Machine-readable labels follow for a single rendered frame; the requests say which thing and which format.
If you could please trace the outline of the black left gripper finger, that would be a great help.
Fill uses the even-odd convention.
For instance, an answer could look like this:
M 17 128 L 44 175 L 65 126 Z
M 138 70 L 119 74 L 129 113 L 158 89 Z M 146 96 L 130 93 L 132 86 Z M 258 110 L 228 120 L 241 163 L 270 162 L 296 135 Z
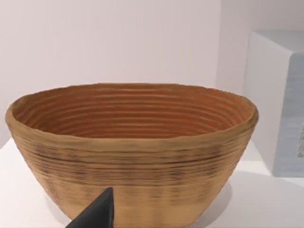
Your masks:
M 106 188 L 65 228 L 114 228 L 113 188 Z

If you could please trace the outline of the brown woven basket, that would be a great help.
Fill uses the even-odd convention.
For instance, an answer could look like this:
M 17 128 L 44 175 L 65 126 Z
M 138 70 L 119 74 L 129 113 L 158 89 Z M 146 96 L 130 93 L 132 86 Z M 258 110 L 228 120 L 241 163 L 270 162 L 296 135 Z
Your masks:
M 258 109 L 197 85 L 98 83 L 22 96 L 5 122 L 70 219 L 112 187 L 114 228 L 187 228 L 233 173 Z

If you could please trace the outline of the pale grey cabinet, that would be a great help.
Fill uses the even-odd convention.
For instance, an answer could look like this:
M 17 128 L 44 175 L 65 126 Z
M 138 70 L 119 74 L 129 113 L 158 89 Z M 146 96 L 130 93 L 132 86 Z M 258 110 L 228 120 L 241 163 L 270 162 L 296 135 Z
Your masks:
M 249 36 L 244 96 L 258 108 L 252 140 L 277 177 L 304 177 L 304 31 Z

